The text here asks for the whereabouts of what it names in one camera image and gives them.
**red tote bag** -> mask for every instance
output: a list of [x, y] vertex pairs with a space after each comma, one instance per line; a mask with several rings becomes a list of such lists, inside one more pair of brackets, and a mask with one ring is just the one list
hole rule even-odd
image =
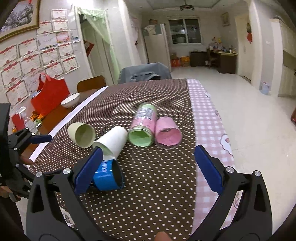
[[40, 93], [31, 99], [31, 103], [36, 112], [43, 116], [48, 115], [53, 109], [58, 107], [61, 102], [70, 94], [65, 79], [56, 80], [48, 74], [45, 75], [45, 82], [39, 76], [38, 91]]

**wooden chair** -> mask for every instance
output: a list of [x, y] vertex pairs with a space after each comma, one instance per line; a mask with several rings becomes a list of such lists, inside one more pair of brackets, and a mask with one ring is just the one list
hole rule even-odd
[[209, 48], [207, 49], [207, 57], [208, 57], [208, 65], [210, 69], [212, 63], [217, 61], [217, 58], [211, 56], [211, 50]]
[[77, 84], [77, 92], [85, 92], [93, 89], [100, 89], [106, 86], [105, 78], [100, 75], [90, 78], [88, 80], [82, 80]]

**white tiled floor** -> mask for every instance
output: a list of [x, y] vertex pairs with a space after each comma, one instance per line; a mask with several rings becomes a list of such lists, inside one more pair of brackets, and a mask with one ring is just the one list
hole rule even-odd
[[270, 198], [273, 231], [296, 203], [296, 99], [266, 96], [238, 75], [206, 67], [173, 68], [173, 78], [197, 79], [212, 96], [230, 138], [236, 169], [261, 171]]

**white refrigerator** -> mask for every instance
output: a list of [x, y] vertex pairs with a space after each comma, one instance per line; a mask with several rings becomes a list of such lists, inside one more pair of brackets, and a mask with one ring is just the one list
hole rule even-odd
[[164, 24], [149, 25], [143, 28], [149, 63], [162, 63], [172, 71], [168, 38]]

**picture frame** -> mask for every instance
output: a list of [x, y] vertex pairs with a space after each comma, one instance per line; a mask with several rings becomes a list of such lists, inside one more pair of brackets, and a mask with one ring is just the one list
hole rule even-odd
[[221, 18], [222, 18], [222, 26], [223, 27], [226, 27], [226, 26], [230, 25], [230, 19], [229, 19], [229, 13], [228, 12], [223, 13], [221, 15]]
[[0, 29], [0, 42], [26, 31], [37, 29], [39, 27], [40, 2], [41, 0], [19, 0]]

